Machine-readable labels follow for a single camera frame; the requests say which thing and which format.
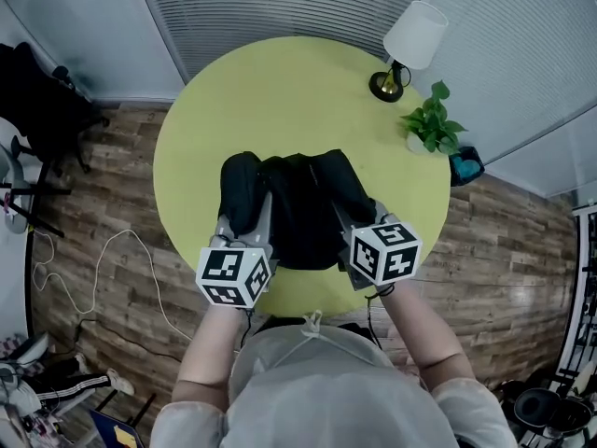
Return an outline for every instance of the person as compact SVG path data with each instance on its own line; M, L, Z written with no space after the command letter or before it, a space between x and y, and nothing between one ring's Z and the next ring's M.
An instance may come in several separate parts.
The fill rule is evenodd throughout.
M62 401L73 399L92 388L111 386L127 395L134 395L134 388L127 379L113 369L106 373L90 373L82 354L76 354L53 365L35 376L19 376L10 363L0 364L2 372L12 372L15 386L6 383L4 376L0 385L0 402L17 408L19 416L27 416L38 410L52 410Z
M421 384L365 337L320 325L262 330L234 361L242 311L211 306L182 360L152 448L517 446L448 324L409 282L382 297Z

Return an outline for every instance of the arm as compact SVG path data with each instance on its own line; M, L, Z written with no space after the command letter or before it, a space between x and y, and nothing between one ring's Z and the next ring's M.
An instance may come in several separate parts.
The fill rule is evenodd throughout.
M212 305L188 346L172 393L172 401L202 401L225 412L234 341L243 312Z
M430 391L452 378L475 378L452 329L408 281L396 282L382 302Z

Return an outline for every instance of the yellow round table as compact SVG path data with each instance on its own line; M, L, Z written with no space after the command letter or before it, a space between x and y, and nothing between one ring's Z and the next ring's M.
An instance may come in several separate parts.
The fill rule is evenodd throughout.
M421 261L427 257L446 218L450 168L443 156L406 147L400 116L423 102L415 90L407 87L394 104L370 93L370 75L386 68L361 49L290 36L236 49L188 83L161 128L153 175L161 222L193 270L214 234L222 163L242 151L265 160L340 148L369 197L412 224L423 239ZM337 268L278 268L257 308L337 315L373 293L354 292Z

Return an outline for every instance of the potted plant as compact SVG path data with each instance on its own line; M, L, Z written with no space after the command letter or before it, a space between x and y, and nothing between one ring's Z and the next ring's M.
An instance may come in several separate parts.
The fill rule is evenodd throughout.
M450 156L458 152L457 133L466 131L456 121L448 119L446 106L441 103L450 96L450 90L443 81L431 85L431 98L424 101L423 107L415 109L406 121L407 146L414 153L439 152Z

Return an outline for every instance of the floor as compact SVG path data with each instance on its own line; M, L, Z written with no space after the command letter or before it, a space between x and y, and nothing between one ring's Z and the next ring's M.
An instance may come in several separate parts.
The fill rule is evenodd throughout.
M122 107L108 110L107 129L94 128L83 142L91 173L67 161L55 184L71 188L69 197L46 198L42 216L66 233L54 238L56 257L40 266L40 285L48 272L62 275L81 312L91 296L95 264L107 239L135 230L147 244L160 280L163 306L182 331L192 334L206 310L195 289L194 272L177 255L160 218L152 188L152 161L165 109ZM34 261L51 249L36 235ZM523 378L559 355L574 282L576 228L565 198L548 202L490 176L451 192L446 225L415 284L459 336L478 378L488 385ZM95 311L79 315L56 278L43 292L33 290L35 330L48 330L57 350L73 347L100 370L112 367L129 378L137 393L117 397L105 410L126 420L145 400L156 402L139 426L148 441L153 420L169 399L187 341L166 325L145 250L130 235L105 251L97 284ZM408 354L379 303L373 325L396 365ZM364 323L364 310L336 317ZM98 391L65 417L66 434L78 437L90 426L86 409L109 393Z

